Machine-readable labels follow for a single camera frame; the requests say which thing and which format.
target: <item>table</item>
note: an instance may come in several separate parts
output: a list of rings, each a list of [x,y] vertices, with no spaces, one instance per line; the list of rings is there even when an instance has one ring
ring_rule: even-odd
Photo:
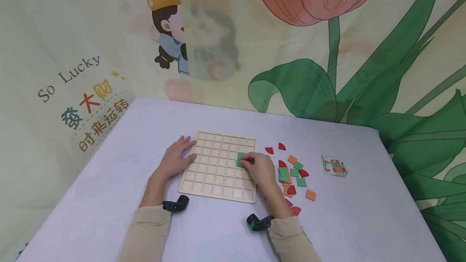
[[[367,127],[140,97],[77,177],[19,258],[19,262],[114,261],[148,176],[172,142],[198,129],[256,137],[272,160],[293,154],[310,176],[291,201],[322,261],[445,261],[378,137]],[[279,151],[278,142],[287,150]],[[321,155],[343,159],[347,177],[325,175]],[[180,175],[167,186],[176,201]],[[172,214],[163,261],[279,261],[267,232],[246,218],[267,216],[255,204],[190,195]]]

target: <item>green leaf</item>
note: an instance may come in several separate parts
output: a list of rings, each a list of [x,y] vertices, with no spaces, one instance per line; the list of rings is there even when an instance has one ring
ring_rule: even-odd
[[[445,230],[441,226],[429,222],[428,220],[426,222],[447,261],[465,262],[466,243],[457,235]]]
[[[395,104],[401,78],[413,66],[414,61],[427,47],[427,44],[415,54],[372,81],[356,97],[349,110],[347,123],[352,125],[367,125],[373,118],[390,112],[393,104]]]
[[[444,204],[422,210],[445,220],[466,220],[466,203]]]
[[[430,213],[423,211],[421,211],[421,213],[425,220],[428,220],[429,222],[434,223],[449,232],[452,232],[460,238],[466,239],[466,228],[450,222],[449,220],[439,218],[438,216],[433,216]]]
[[[265,112],[270,97],[280,92],[286,108],[299,118],[335,121],[337,103],[332,84],[321,66],[298,59],[262,72],[249,83],[249,100]]]
[[[415,201],[448,197],[450,195],[466,192],[465,184],[446,182],[444,180],[426,177],[402,167],[396,167],[396,169],[398,169],[405,185]]]
[[[466,114],[461,93],[435,114],[423,118],[389,146],[398,167],[425,176],[435,176],[447,160],[463,150],[466,140]]]
[[[429,20],[435,0],[416,0],[398,25],[377,47],[362,67],[337,94],[337,120],[340,120],[353,99],[375,78],[400,63],[412,50]]]
[[[394,140],[403,136],[407,131],[420,123],[425,117],[398,114],[389,112],[372,119],[368,127],[379,131],[380,139],[385,146],[389,146]]]

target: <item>pattern card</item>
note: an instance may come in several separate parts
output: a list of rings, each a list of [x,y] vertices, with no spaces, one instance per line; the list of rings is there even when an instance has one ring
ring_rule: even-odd
[[[348,173],[343,164],[343,161],[337,157],[330,157],[322,155],[323,158],[323,170],[325,174],[334,176],[346,176]]]
[[[237,158],[255,152],[257,140],[211,131],[197,131],[196,140],[190,154],[197,158],[184,170],[178,192],[255,203],[256,183]]]

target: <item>beige sleeve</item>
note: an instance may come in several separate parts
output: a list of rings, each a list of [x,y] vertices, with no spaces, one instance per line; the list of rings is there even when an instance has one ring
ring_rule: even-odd
[[[273,219],[269,236],[282,262],[321,262],[297,217]]]
[[[170,214],[162,205],[137,209],[117,261],[159,262],[165,245]]]

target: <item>green tile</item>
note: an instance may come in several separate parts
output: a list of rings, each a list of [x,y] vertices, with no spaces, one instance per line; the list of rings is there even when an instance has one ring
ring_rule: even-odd
[[[300,162],[296,161],[296,163],[294,164],[294,167],[297,170],[301,170],[301,169],[303,169],[304,166]]]
[[[300,186],[300,187],[306,187],[307,186],[306,179],[304,179],[304,178],[297,178],[297,182],[298,182],[298,186]]]
[[[280,174],[281,182],[290,182],[289,176],[288,176],[288,170],[285,167],[278,168],[278,173]]]
[[[298,169],[291,168],[290,173],[292,177],[299,177],[299,171]]]
[[[240,163],[241,157],[243,157],[244,155],[246,155],[246,153],[238,152],[238,158],[236,158],[236,167],[244,168],[244,166],[241,165],[241,163]]]

